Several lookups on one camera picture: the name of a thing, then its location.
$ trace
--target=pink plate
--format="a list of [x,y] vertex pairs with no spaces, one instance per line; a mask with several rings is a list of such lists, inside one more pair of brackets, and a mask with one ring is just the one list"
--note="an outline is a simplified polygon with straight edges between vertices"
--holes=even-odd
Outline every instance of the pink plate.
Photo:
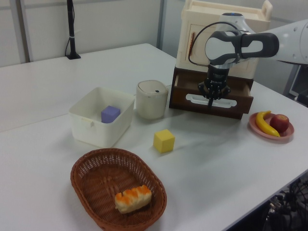
[[[255,131],[256,133],[258,133],[259,135],[261,135],[263,137],[266,137],[266,138],[269,138],[269,139],[272,139],[272,140],[285,140],[285,139],[288,139],[289,137],[291,137],[292,134],[294,133],[294,127],[290,123],[288,129],[285,132],[279,133],[280,137],[268,135],[268,134],[264,133],[263,131],[261,131],[259,129],[259,127],[256,125],[256,115],[257,115],[257,113],[254,113],[249,117],[249,125],[250,125],[250,127],[252,128],[253,131]],[[265,122],[270,124],[270,119],[272,119],[272,117],[274,115],[275,114],[272,114],[272,113],[266,115],[264,117]]]

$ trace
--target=white wall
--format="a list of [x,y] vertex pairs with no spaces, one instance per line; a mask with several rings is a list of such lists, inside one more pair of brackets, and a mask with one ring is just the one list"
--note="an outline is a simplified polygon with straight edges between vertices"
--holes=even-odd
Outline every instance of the white wall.
[[[31,61],[64,56],[66,0],[23,0]],[[161,0],[73,0],[79,54],[150,43],[157,45]]]
[[[273,5],[270,28],[308,18],[307,0],[269,0]],[[209,0],[229,5],[261,8],[264,0]],[[185,0],[165,0],[163,27],[161,33],[161,50],[177,57],[180,40],[181,11]],[[255,81],[282,94],[293,65],[278,61],[261,60],[255,73]]]
[[25,62],[16,4],[12,3],[0,1],[0,67]]

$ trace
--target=white table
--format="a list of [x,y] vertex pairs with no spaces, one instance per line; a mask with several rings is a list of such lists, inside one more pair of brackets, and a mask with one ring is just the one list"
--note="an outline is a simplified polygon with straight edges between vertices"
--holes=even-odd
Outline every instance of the white table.
[[[6,129],[0,133],[0,230],[99,231],[70,182],[73,164],[97,147],[74,140],[67,110],[96,86],[134,93],[141,80],[170,84],[174,64],[174,58],[143,44],[84,54],[78,61],[59,58],[0,68],[0,96],[11,92],[3,93],[3,82],[19,79],[23,102],[39,112],[34,116],[18,108],[16,117],[28,116],[12,128],[14,107],[1,100],[0,106],[11,112],[0,115]],[[32,103],[26,102],[30,89],[42,99],[33,96]],[[308,109],[258,83],[251,94],[250,113],[242,120],[167,108],[163,119],[147,121],[134,111],[115,147],[140,156],[167,192],[166,210],[148,230],[226,230],[308,169]],[[18,104],[16,98],[7,100]],[[48,105],[40,108],[45,101]],[[270,141],[247,126],[252,113],[268,109],[289,116],[295,127],[292,140]],[[3,125],[8,121],[10,126]],[[166,128],[176,136],[175,147],[159,154],[152,146],[153,134]]]

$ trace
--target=red apple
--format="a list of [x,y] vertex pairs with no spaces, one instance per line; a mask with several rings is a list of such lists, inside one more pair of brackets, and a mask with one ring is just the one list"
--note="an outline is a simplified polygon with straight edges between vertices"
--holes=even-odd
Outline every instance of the red apple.
[[269,122],[279,133],[286,131],[289,127],[289,123],[289,118],[282,114],[274,115]]

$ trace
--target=black stand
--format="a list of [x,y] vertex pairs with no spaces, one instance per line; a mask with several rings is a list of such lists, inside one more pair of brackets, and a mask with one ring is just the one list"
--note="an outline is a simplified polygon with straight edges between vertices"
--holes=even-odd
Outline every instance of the black stand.
[[74,34],[74,14],[73,14],[73,0],[67,0],[67,15],[69,28],[69,43],[71,46],[71,53],[67,55],[68,59],[80,59],[80,55],[76,53],[75,34]]

